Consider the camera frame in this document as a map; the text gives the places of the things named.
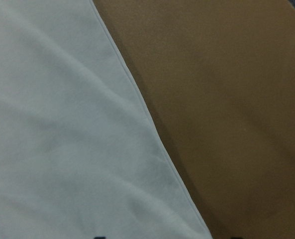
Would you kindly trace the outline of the light blue t-shirt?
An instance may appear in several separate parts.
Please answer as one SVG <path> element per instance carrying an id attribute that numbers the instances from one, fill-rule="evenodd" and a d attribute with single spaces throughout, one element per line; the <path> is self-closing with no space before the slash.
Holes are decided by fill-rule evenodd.
<path id="1" fill-rule="evenodd" d="M 91 0 L 0 0 L 0 239 L 209 239 Z"/>

